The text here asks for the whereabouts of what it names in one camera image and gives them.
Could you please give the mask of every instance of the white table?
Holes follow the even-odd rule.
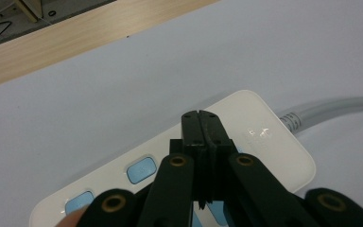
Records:
[[[240,89],[284,109],[363,96],[363,1],[223,0],[0,85],[0,226]],[[298,134],[363,206],[363,113]]]

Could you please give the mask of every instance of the light blue button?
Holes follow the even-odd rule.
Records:
[[[156,166],[151,158],[145,158],[128,168],[128,177],[131,183],[136,184],[156,172]]]
[[[212,203],[207,203],[209,210],[214,216],[216,222],[220,226],[226,226],[228,221],[223,213],[223,201],[213,201]]]
[[[64,206],[64,211],[66,212],[66,215],[72,213],[73,211],[76,211],[91,202],[93,202],[94,196],[93,193],[90,191],[86,191],[83,194],[75,197],[74,199],[68,201],[66,205]]]
[[[196,212],[193,212],[193,227],[202,227],[201,222],[199,222],[199,217],[197,217]]]

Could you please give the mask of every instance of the white power strip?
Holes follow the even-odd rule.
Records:
[[[239,91],[205,110],[219,116],[240,152],[259,158],[288,191],[295,192],[313,179],[313,159],[256,93]],[[156,169],[169,153],[169,140],[180,138],[178,124],[65,186],[37,204],[29,226],[55,226],[67,213],[108,189],[138,192],[154,180]],[[219,203],[204,210],[195,204],[194,211],[194,227],[227,226]]]

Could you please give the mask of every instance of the finger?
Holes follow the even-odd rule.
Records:
[[[56,227],[76,227],[81,216],[84,214],[87,206],[70,213],[66,218],[62,219]]]

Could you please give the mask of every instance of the gray cable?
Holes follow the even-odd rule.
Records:
[[[316,105],[303,111],[292,111],[280,117],[280,120],[292,133],[296,133],[327,119],[359,109],[363,109],[363,97],[344,98]]]

